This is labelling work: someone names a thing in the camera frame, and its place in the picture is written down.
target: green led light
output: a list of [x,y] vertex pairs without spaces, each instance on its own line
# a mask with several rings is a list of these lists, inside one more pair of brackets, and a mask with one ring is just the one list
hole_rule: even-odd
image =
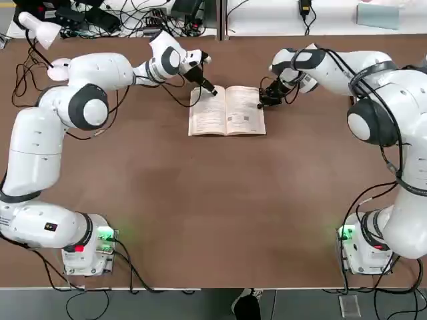
[[98,235],[101,240],[113,239],[114,230],[110,227],[98,227]]
[[344,225],[343,227],[340,227],[338,229],[338,234],[341,237],[342,234],[342,240],[351,240],[353,239],[353,234],[354,231],[356,230],[356,228],[354,227],[354,225]]

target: floor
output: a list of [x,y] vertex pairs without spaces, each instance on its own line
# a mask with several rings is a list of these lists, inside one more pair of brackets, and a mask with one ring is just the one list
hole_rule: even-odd
[[[131,295],[128,292],[109,293],[110,306],[101,320],[232,320],[230,312],[232,301],[240,293],[239,289],[207,289],[194,295],[184,295],[172,291],[159,295],[142,292]],[[0,291],[0,310],[2,319],[16,320],[66,320],[65,303],[69,293],[52,290],[40,291]],[[274,292],[264,291],[261,299],[262,320],[271,319]],[[373,295],[359,294],[361,319],[375,320]],[[419,298],[420,308],[424,302]],[[69,304],[69,312],[75,320],[92,319],[104,309],[106,298],[103,293],[88,293]],[[381,319],[391,313],[414,309],[414,296],[390,296],[380,294],[378,310]],[[414,314],[403,314],[393,320],[410,320]],[[418,316],[427,319],[427,311]],[[321,290],[278,291],[275,320],[340,320],[338,298]]]

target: person's foot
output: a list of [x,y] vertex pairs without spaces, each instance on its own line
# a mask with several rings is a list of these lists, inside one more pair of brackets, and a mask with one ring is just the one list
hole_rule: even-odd
[[254,288],[243,289],[242,293],[240,293],[239,297],[237,297],[237,299],[234,300],[234,302],[232,304],[232,312],[234,313],[234,308],[235,308],[237,302],[241,298],[246,297],[248,295],[253,295],[258,300],[258,302],[260,302],[261,296],[262,296],[262,291],[263,291],[263,289],[254,289]]

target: brown table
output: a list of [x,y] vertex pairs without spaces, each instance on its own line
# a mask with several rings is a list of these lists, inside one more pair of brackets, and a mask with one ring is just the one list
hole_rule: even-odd
[[[424,35],[180,40],[212,56],[205,75],[225,87],[258,86],[282,47],[313,41],[337,51],[384,51],[401,65],[419,62],[427,47]],[[111,51],[137,65],[151,57],[147,42],[68,39],[47,56]],[[1,168],[17,113],[10,102],[15,65],[26,51],[24,41],[14,41],[0,53]],[[42,69],[36,75],[41,87],[48,84]],[[172,91],[187,101],[191,88]],[[29,90],[19,101],[36,98]],[[161,88],[132,87],[109,132],[89,141],[66,138],[60,182],[41,198],[105,216],[152,286],[339,287],[334,229],[363,189],[392,180],[378,148],[352,137],[347,106],[347,98],[319,88],[292,106],[266,110],[265,137],[188,137],[186,108]],[[4,242],[0,250],[1,287],[49,285],[32,253]],[[116,263],[113,276],[76,281],[125,287],[128,272]],[[403,259],[382,285],[407,287],[416,273],[413,261]],[[353,286],[372,283],[350,277]]]

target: open book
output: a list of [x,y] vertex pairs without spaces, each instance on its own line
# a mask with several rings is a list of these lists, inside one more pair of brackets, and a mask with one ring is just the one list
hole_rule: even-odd
[[[190,109],[188,135],[265,135],[264,111],[257,108],[260,101],[258,89],[251,87],[215,86],[213,96],[201,89],[199,102]],[[200,88],[191,92],[193,104]]]

